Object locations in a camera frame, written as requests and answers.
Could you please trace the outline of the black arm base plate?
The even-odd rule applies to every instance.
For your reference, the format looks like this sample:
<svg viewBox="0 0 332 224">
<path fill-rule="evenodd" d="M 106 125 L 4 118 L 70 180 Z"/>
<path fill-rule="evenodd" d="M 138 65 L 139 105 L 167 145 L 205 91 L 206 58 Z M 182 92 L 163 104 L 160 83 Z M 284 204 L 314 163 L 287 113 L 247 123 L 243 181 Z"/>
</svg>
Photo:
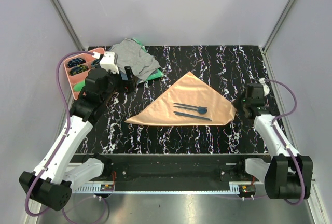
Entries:
<svg viewBox="0 0 332 224">
<path fill-rule="evenodd" d="M 107 155 L 116 173 L 115 185 L 217 185 L 251 183 L 242 168 L 247 158 L 270 159 L 261 154 Z"/>
</svg>

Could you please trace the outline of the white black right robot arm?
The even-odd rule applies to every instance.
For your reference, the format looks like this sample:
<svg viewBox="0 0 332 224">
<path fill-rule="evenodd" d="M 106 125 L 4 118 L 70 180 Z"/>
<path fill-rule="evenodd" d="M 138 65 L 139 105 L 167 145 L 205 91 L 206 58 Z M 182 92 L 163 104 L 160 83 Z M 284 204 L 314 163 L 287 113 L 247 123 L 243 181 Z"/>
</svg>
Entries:
<svg viewBox="0 0 332 224">
<path fill-rule="evenodd" d="M 271 157 L 270 163 L 260 158 L 247 158 L 236 167 L 236 176 L 248 180 L 254 176 L 264 183 L 270 199 L 281 199 L 290 205 L 299 205 L 310 196 L 313 161 L 303 156 L 282 132 L 278 119 L 288 116 L 272 115 L 265 105 L 270 88 L 269 80 L 247 84 L 244 92 L 233 101 L 236 110 L 253 121 L 253 127 L 263 139 Z"/>
</svg>

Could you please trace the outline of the peach satin napkin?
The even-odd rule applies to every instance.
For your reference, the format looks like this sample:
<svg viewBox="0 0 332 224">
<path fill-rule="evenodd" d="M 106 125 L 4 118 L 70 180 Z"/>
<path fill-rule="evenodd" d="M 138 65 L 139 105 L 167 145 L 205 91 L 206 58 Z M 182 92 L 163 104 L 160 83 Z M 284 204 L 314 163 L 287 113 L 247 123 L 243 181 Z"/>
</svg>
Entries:
<svg viewBox="0 0 332 224">
<path fill-rule="evenodd" d="M 178 116 L 175 112 L 200 116 L 199 113 L 175 107 L 176 103 L 201 106 L 204 119 Z M 236 109 L 221 94 L 188 72 L 156 98 L 138 115 L 128 118 L 128 124 L 148 126 L 227 125 L 235 118 Z"/>
</svg>

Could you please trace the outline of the blue plastic spoon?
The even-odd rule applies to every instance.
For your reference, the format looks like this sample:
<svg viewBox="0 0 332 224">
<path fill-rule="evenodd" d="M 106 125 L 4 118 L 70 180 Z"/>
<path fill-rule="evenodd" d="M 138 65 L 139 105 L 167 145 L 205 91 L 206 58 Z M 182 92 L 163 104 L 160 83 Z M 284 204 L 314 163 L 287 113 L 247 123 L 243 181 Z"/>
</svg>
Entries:
<svg viewBox="0 0 332 224">
<path fill-rule="evenodd" d="M 202 107 L 202 106 L 193 106 L 193 105 L 188 105 L 188 104 L 183 104 L 183 103 L 174 103 L 173 106 L 186 106 L 186 107 L 192 107 L 192 108 L 198 108 L 199 109 L 199 114 L 204 115 L 208 112 L 207 107 Z"/>
</svg>

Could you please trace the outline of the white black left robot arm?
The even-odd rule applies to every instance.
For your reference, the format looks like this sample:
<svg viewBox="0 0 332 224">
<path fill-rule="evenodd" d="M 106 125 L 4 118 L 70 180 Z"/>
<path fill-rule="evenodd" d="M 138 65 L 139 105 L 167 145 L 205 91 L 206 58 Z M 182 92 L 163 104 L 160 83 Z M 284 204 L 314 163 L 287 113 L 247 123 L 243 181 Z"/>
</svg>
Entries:
<svg viewBox="0 0 332 224">
<path fill-rule="evenodd" d="M 68 109 L 70 118 L 57 140 L 32 172 L 22 172 L 19 183 L 26 193 L 25 207 L 34 200 L 52 210 L 62 210 L 73 191 L 98 178 L 113 175 L 111 159 L 94 154 L 68 171 L 67 167 L 83 138 L 92 130 L 106 110 L 114 92 L 129 93 L 136 89 L 138 78 L 131 67 L 125 67 L 127 79 L 101 67 L 92 69 L 85 78 L 79 97 Z"/>
</svg>

